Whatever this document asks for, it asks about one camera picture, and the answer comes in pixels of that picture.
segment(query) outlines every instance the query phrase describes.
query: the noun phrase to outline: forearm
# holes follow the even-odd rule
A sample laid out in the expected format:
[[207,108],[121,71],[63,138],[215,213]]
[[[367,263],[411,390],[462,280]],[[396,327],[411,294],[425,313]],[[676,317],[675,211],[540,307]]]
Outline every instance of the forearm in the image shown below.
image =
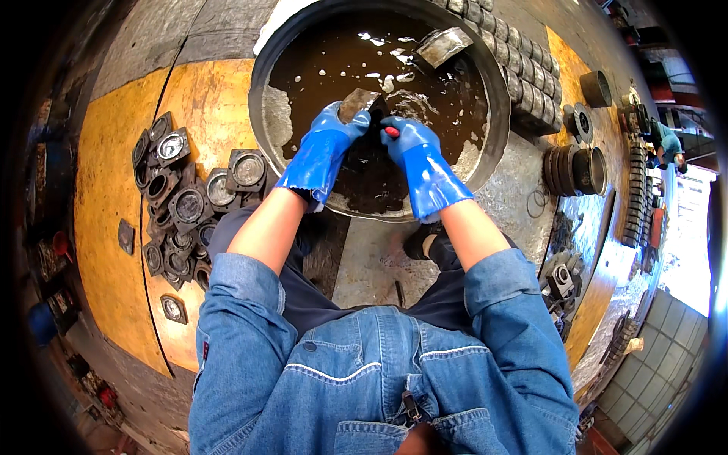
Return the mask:
[[273,189],[235,234],[227,252],[257,259],[280,275],[306,207],[291,190]]
[[483,258],[510,248],[500,229],[472,199],[445,207],[440,218],[466,272]]

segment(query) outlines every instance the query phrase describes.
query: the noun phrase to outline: denim shirt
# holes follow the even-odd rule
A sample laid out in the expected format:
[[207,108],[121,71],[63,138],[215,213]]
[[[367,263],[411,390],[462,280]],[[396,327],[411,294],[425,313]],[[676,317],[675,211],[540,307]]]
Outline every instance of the denim shirt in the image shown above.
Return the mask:
[[465,275],[474,336],[373,306],[306,332],[261,262],[215,257],[197,327],[192,454],[393,454],[412,393],[454,454],[573,454],[579,412],[534,265],[517,249]]

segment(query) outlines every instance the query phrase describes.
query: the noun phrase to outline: hand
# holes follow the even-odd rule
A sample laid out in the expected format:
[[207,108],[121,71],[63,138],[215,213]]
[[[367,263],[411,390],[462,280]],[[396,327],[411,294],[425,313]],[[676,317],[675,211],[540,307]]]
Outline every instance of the hand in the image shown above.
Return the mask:
[[344,152],[369,128],[371,117],[367,111],[360,111],[349,124],[341,123],[340,105],[341,101],[336,101],[318,114],[311,130],[301,139],[301,149],[276,183],[283,188],[310,190],[313,200],[309,212],[323,209],[344,161]]
[[389,157],[407,177],[415,218],[422,223],[433,223],[439,219],[438,212],[443,208],[473,198],[472,192],[443,158],[440,139],[430,128],[416,120],[397,116],[387,117],[381,124],[400,131],[397,138],[390,137],[384,130],[379,134]]

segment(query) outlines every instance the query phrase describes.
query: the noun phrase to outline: worker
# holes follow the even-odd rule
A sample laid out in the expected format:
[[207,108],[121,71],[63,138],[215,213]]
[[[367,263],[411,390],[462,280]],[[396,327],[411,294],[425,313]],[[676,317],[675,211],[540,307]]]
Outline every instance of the worker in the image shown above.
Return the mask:
[[534,265],[473,200],[412,119],[381,140],[423,224],[405,242],[434,261],[409,310],[339,309],[301,273],[306,212],[325,204],[352,141],[332,103],[274,189],[225,215],[210,243],[189,414],[193,454],[573,454],[569,364]]
[[667,170],[669,163],[674,163],[681,174],[687,172],[687,163],[683,156],[680,139],[670,128],[656,119],[650,119],[650,141],[656,148],[655,155],[648,158],[649,167]]

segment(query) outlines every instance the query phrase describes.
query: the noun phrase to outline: dirty water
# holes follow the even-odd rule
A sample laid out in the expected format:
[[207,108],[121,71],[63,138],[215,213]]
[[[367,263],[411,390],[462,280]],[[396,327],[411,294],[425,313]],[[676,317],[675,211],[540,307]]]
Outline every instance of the dirty water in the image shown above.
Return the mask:
[[[360,87],[383,92],[392,114],[419,120],[440,138],[443,157],[455,165],[464,147],[481,150],[488,113],[483,81],[463,52],[437,70],[415,54],[432,28],[409,17],[346,13],[301,33],[276,62],[269,86],[286,92],[293,134],[282,145],[292,158],[322,108]],[[374,119],[342,165],[334,187],[349,209],[385,213],[403,208],[404,175],[378,139]]]

